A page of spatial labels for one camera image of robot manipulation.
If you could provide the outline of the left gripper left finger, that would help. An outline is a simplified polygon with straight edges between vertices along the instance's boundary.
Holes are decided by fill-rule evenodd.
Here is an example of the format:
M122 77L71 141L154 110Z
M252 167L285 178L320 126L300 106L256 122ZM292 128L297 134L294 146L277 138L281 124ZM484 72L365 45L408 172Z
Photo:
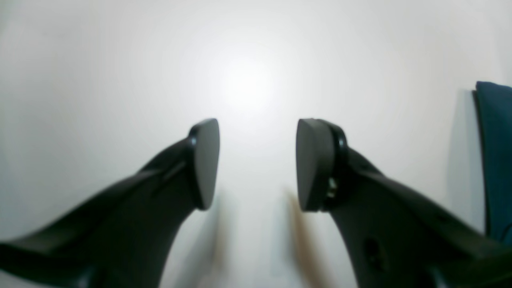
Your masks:
M157 288L181 225L212 205L219 154L219 122L197 123L134 175L2 242L1 270L58 288Z

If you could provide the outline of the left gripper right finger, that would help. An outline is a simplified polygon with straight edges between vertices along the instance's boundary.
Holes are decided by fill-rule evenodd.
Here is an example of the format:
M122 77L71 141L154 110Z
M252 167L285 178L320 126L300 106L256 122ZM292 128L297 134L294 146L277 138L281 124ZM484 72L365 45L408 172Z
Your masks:
M386 177L340 126L298 121L296 173L300 209L332 217L360 288L510 288L511 248Z

